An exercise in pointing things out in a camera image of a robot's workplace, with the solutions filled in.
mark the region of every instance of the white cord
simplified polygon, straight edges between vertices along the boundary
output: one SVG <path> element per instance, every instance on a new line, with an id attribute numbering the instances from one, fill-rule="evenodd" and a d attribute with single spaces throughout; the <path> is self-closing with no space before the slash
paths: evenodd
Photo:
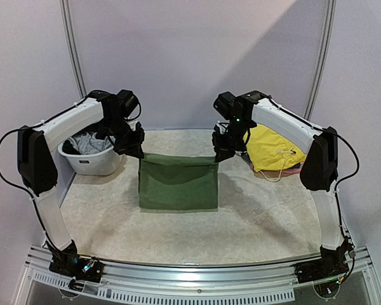
<path id="1" fill-rule="evenodd" d="M 288 156 L 285 158 L 284 165 L 282 166 L 282 169 L 279 171 L 279 174 L 278 174 L 278 178 L 277 178 L 277 179 L 275 179 L 275 180 L 270 180 L 270 179 L 268 179 L 267 176 L 265 176 L 264 173 L 263 173 L 262 170 L 261 170 L 260 173 L 261 173 L 261 175 L 264 177 L 264 179 L 265 179 L 266 181 L 268 181 L 268 182 L 273 182 L 273 183 L 280 181 L 280 180 L 282 179 L 281 175 L 282 175 L 282 171 L 283 171 L 284 168 L 285 168 L 286 162 L 288 161 L 289 157 L 290 157 L 291 155 L 293 155 L 293 154 L 296 154 L 296 152 L 295 152 L 295 151 L 289 151 L 289 152 L 288 152 Z"/>

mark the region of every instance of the yellow cloth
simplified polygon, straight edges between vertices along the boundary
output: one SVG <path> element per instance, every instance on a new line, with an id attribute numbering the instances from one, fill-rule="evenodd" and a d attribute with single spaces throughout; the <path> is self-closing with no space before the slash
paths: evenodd
<path id="1" fill-rule="evenodd" d="M 306 159 L 306 155 L 291 141 L 264 125 L 250 129 L 247 153 L 254 171 L 284 170 Z"/>

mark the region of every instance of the green cloth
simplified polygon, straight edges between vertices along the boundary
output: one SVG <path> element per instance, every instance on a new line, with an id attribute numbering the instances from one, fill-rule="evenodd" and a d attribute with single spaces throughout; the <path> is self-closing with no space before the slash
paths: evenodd
<path id="1" fill-rule="evenodd" d="M 216 209 L 217 172 L 214 157 L 145 154 L 138 170 L 140 207 L 178 211 Z"/>

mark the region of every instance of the white wall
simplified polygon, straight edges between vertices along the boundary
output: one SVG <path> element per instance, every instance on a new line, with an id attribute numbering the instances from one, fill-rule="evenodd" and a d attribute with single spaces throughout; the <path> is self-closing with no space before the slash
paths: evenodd
<path id="1" fill-rule="evenodd" d="M 381 282 L 381 0 L 337 1 L 312 120 L 334 126 L 358 152 L 361 171 L 342 183 L 342 211 L 356 245 L 368 246 Z M 340 175 L 354 167 L 340 144 Z"/>
<path id="2" fill-rule="evenodd" d="M 0 1 L 0 136 L 78 99 L 59 1 Z M 72 172 L 56 159 L 62 192 Z M 16 160 L 11 136 L 1 149 L 1 168 L 21 183 Z M 0 180 L 0 304 L 10 304 L 28 250 L 42 239 L 29 197 Z"/>
<path id="3" fill-rule="evenodd" d="M 86 87 L 131 89 L 145 128 L 213 128 L 219 93 L 303 114 L 327 0 L 73 0 Z"/>

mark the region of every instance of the marble-patterned surface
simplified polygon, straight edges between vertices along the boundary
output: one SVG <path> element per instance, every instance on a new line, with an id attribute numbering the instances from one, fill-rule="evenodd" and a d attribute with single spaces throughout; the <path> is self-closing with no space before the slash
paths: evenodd
<path id="1" fill-rule="evenodd" d="M 211 131 L 146 132 L 145 152 L 213 156 Z M 219 166 L 217 212 L 148 213 L 138 207 L 138 160 L 107 177 L 76 175 L 62 214 L 79 253 L 160 264 L 272 261 L 318 252 L 316 207 L 299 176 L 270 183 L 240 157 Z"/>

